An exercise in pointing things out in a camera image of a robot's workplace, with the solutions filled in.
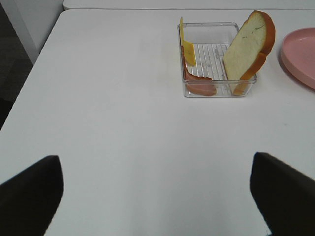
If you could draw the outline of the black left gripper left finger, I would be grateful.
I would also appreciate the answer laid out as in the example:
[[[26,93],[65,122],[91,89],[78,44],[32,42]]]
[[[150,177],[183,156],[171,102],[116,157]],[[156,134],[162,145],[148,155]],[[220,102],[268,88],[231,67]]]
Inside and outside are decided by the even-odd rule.
[[[63,196],[57,155],[42,158],[0,186],[0,234],[42,236]]]

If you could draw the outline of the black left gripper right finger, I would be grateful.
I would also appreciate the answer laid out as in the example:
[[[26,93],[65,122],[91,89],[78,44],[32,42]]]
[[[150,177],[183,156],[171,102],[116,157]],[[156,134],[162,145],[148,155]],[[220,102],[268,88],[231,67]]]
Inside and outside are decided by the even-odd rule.
[[[265,152],[253,157],[250,191],[273,236],[315,234],[315,181]]]

